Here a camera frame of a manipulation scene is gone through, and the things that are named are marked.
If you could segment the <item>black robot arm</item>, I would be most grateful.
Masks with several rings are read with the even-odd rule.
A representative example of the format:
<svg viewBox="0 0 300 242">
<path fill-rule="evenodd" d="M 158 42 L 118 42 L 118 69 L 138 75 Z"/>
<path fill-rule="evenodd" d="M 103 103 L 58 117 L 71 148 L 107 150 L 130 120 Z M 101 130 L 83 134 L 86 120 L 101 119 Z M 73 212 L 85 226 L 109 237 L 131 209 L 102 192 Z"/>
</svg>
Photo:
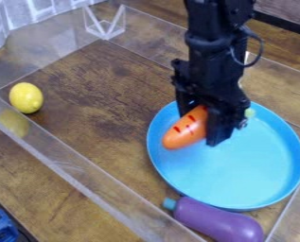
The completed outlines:
<svg viewBox="0 0 300 242">
<path fill-rule="evenodd" d="M 217 146 L 246 122 L 250 100 L 240 87 L 253 0 L 184 0 L 189 59 L 176 59 L 173 86 L 180 114 L 208 109 L 206 145 Z"/>
</svg>

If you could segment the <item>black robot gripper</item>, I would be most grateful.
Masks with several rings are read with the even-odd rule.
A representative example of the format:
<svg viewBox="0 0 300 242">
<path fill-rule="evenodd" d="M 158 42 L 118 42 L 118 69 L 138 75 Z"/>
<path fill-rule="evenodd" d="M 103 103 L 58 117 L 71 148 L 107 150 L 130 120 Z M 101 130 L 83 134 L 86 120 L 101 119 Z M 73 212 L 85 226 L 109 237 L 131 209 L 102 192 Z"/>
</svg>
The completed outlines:
<svg viewBox="0 0 300 242">
<path fill-rule="evenodd" d="M 217 146 L 234 129 L 246 126 L 250 101 L 241 87 L 246 36 L 221 36 L 210 41 L 185 35 L 189 59 L 174 59 L 173 86 L 180 116 L 198 105 L 208 107 L 206 145 Z"/>
</svg>

